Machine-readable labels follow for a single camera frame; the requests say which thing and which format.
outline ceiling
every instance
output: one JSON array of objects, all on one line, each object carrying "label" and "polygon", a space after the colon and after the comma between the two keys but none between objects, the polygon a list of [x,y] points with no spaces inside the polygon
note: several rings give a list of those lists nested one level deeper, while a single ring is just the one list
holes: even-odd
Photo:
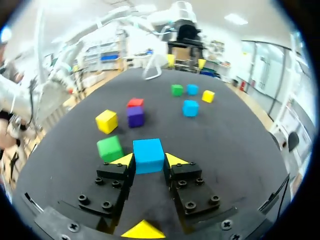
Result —
[{"label": "ceiling", "polygon": [[[174,0],[30,0],[10,23],[12,38],[6,55],[14,57],[34,45],[37,10],[45,7],[43,41],[50,44],[58,36],[68,34],[88,22],[95,22],[108,11],[124,5],[154,4],[158,10],[168,9]],[[197,21],[228,29],[242,39],[260,38],[281,45],[290,44],[287,21],[270,0],[189,0]],[[234,25],[224,19],[230,13],[248,21]]]}]

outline purple cube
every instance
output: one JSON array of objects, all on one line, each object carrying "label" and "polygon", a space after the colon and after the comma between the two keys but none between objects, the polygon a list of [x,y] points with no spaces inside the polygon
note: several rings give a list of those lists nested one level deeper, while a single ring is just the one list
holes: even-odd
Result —
[{"label": "purple cube", "polygon": [[141,106],[128,107],[126,109],[126,115],[130,128],[140,127],[145,123],[144,110]]}]

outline blue cube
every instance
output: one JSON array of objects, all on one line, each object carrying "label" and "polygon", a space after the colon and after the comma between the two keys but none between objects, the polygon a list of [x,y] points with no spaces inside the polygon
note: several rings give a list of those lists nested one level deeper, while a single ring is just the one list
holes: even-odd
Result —
[{"label": "blue cube", "polygon": [[165,154],[159,138],[133,141],[136,174],[162,171]]},{"label": "blue cube", "polygon": [[195,117],[198,115],[199,104],[193,100],[185,100],[182,112],[185,117]]},{"label": "blue cube", "polygon": [[189,95],[197,95],[199,87],[195,84],[188,84],[186,86],[186,91]]}]

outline yellow object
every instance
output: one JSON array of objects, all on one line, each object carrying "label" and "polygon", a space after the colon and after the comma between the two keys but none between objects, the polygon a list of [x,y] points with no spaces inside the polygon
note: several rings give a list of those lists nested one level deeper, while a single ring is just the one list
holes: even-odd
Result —
[{"label": "yellow object", "polygon": [[101,132],[111,133],[118,126],[117,114],[114,111],[105,110],[95,118],[96,125]]},{"label": "yellow object", "polygon": [[209,90],[205,90],[202,95],[202,101],[207,103],[212,103],[215,98],[215,93]]},{"label": "yellow object", "polygon": [[73,68],[72,68],[72,70],[73,70],[74,72],[78,71],[78,70],[79,70],[78,65],[74,65]]},{"label": "yellow object", "polygon": [[130,153],[126,156],[123,156],[121,158],[119,158],[118,160],[115,160],[113,162],[110,162],[110,164],[122,164],[122,165],[127,165],[129,166],[131,159],[132,159],[132,155],[133,153]]},{"label": "yellow object", "polygon": [[169,67],[173,67],[175,65],[175,55],[174,54],[167,54],[168,64]]},{"label": "yellow object", "polygon": [[184,161],[176,156],[171,155],[170,153],[165,153],[166,158],[168,159],[170,168],[172,167],[172,165],[177,165],[177,164],[188,164],[189,162]]},{"label": "yellow object", "polygon": [[201,59],[201,58],[198,59],[198,67],[200,70],[204,68],[206,61],[207,60],[205,60],[205,59]]},{"label": "yellow object", "polygon": [[146,220],[142,220],[129,231],[122,234],[121,237],[133,239],[164,239],[166,236]]}]

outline red cube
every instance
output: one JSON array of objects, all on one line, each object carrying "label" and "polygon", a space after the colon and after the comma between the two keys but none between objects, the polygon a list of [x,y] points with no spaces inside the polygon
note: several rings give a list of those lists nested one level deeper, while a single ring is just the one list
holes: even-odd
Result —
[{"label": "red cube", "polygon": [[126,105],[127,108],[131,108],[131,107],[143,108],[143,106],[144,106],[144,100],[142,98],[132,98]]}]

